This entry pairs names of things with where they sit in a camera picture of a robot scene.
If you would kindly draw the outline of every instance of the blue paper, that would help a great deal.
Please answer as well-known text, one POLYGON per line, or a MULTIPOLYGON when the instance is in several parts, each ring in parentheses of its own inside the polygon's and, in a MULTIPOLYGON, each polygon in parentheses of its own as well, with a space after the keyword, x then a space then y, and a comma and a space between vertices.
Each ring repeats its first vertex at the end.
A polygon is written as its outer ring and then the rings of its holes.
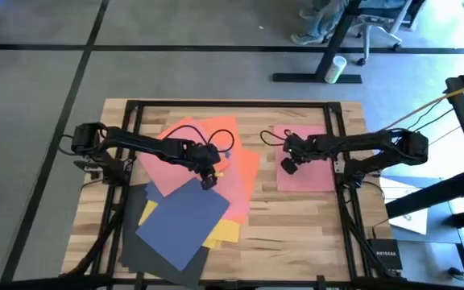
POLYGON ((153 181, 151 181, 146 186, 145 190, 146 190, 146 193, 147 193, 146 199, 148 199, 149 201, 154 201, 159 205, 160 205, 160 202, 162 202, 164 199, 169 198, 169 196, 164 197, 162 195, 162 193, 160 193, 159 188, 157 188, 157 185, 155 185, 155 183, 153 181))
POLYGON ((212 189, 201 189, 200 181, 192 179, 164 198, 135 233, 183 271, 229 204, 212 189))

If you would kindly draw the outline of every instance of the yellow cable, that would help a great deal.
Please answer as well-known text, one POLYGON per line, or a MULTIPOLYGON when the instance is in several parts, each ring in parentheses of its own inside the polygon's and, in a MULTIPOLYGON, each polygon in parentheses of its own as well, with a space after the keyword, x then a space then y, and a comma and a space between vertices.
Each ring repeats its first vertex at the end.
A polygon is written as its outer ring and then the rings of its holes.
POLYGON ((389 129, 389 128, 393 127, 394 125, 396 125, 396 124, 402 122, 403 120, 405 120, 405 119, 407 119, 407 118, 413 116, 414 114, 420 112, 421 110, 427 108, 428 106, 431 106, 431 105, 434 104, 435 102, 439 102, 439 101, 441 101, 441 100, 443 100, 443 99, 446 99, 446 98, 448 98, 448 97, 457 96, 457 95, 459 95, 460 93, 464 93, 464 88, 463 88, 463 89, 458 89, 457 91, 452 92, 452 93, 447 93, 447 94, 446 94, 445 96, 443 96, 443 97, 439 97, 439 98, 437 98, 437 99, 434 99, 434 100, 428 102, 427 104, 421 106, 420 108, 414 110, 413 112, 411 112, 411 113, 409 113, 409 114, 403 116, 402 118, 400 118, 400 119, 394 121, 394 122, 393 122, 392 124, 390 124, 389 126, 384 127, 382 130, 386 130, 386 129, 389 129))

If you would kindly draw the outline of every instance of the wooden tabletop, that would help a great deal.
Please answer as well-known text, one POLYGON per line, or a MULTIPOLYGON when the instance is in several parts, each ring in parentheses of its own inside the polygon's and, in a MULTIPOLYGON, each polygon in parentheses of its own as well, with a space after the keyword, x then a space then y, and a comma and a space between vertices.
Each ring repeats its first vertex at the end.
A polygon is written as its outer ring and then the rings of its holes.
MULTIPOLYGON (((101 121, 107 126, 121 126, 126 101, 106 100, 101 121)), ((360 103, 342 102, 342 109, 348 135, 367 132, 360 103)), ((219 249, 211 250, 201 278, 313 281, 316 275, 324 275, 329 281, 350 280, 335 193, 277 192, 276 166, 279 165, 275 162, 274 148, 266 146, 259 138, 261 130, 271 130, 275 124, 324 126, 323 109, 145 107, 140 134, 156 136, 185 117, 199 119, 222 115, 237 117, 242 145, 259 152, 261 164, 251 198, 250 215, 246 224, 241 226, 239 242, 224 242, 219 249)), ((336 122, 333 126, 337 132, 336 122)), ((352 156, 364 159, 371 154, 371 151, 363 151, 352 156)), ((367 180, 379 183, 374 177, 367 180)), ((148 181, 142 166, 136 164, 131 184, 148 181)), ((103 184, 91 184, 81 191, 62 272, 73 269, 96 240, 106 191, 107 186, 103 184)), ((363 185, 358 196, 365 232, 370 236, 371 227, 387 219, 383 197, 371 184, 363 185)), ((378 238, 390 238, 389 223, 377 226, 376 233, 378 238)), ((356 242, 353 244, 356 267, 362 275, 359 248, 356 242)), ((101 269, 106 265, 107 256, 108 248, 103 255, 101 269)), ((134 278, 135 273, 129 273, 117 262, 114 276, 134 278)), ((145 278, 156 277, 146 274, 145 278)))

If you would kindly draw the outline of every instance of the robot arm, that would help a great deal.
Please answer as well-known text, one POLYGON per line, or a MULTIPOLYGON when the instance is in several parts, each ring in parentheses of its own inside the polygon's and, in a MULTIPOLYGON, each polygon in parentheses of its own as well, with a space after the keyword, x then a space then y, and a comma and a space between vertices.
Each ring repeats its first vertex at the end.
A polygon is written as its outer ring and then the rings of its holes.
POLYGON ((100 122, 76 127, 71 144, 72 152, 90 158, 102 168, 106 183, 122 185, 126 182, 125 164, 106 151, 112 147, 153 154, 164 162, 184 166, 189 171, 200 174, 203 189, 210 189, 217 183, 213 165, 221 159, 213 144, 200 144, 187 139, 155 139, 115 126, 107 127, 100 122))
POLYGON ((364 160, 350 159, 345 162, 343 174, 348 181, 360 183, 364 176, 396 164, 418 165, 428 158, 428 140, 422 134, 404 129, 381 130, 375 133, 337 137, 334 135, 310 135, 303 140, 297 134, 286 132, 283 150, 290 157, 281 163, 289 174, 298 170, 297 165, 312 160, 336 158, 341 152, 380 150, 364 160))

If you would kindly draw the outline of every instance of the black floor stripe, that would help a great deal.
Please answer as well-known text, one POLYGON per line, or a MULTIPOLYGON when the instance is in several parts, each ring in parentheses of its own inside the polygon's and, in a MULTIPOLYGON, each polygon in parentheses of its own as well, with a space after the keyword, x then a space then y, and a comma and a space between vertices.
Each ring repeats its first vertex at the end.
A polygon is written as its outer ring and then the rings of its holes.
MULTIPOLYGON (((96 40, 97 31, 91 33, 96 40)), ((98 52, 325 52, 325 47, 297 46, 245 46, 245 45, 96 45, 98 52)), ((0 50, 22 51, 83 51, 87 45, 71 44, 0 44, 0 50)), ((363 48, 340 48, 338 53, 363 53, 363 48)), ((464 48, 370 48, 374 54, 432 54, 432 55, 464 55, 464 48)))
POLYGON ((31 227, 33 226, 33 220, 37 214, 37 209, 39 208, 40 201, 48 182, 49 174, 52 170, 53 163, 55 162, 55 157, 58 150, 57 148, 60 144, 60 136, 64 133, 65 127, 67 126, 69 115, 71 114, 71 110, 77 98, 81 80, 84 77, 85 69, 87 68, 87 64, 89 62, 91 47, 94 45, 97 33, 99 32, 102 25, 103 16, 105 15, 108 4, 109 0, 101 1, 100 9, 94 21, 93 29, 91 30, 87 44, 84 46, 85 50, 81 55, 80 63, 78 64, 77 71, 72 80, 71 88, 69 89, 68 96, 66 97, 64 106, 60 112, 59 120, 56 123, 52 141, 49 143, 46 157, 44 158, 44 161, 40 167, 39 175, 35 181, 35 186, 28 202, 26 212, 24 213, 23 220, 19 226, 19 231, 15 237, 14 244, 10 250, 8 259, 6 260, 6 265, 3 269, 0 282, 10 282, 14 278, 15 270, 19 265, 21 254, 23 253, 24 247, 26 245, 31 227))

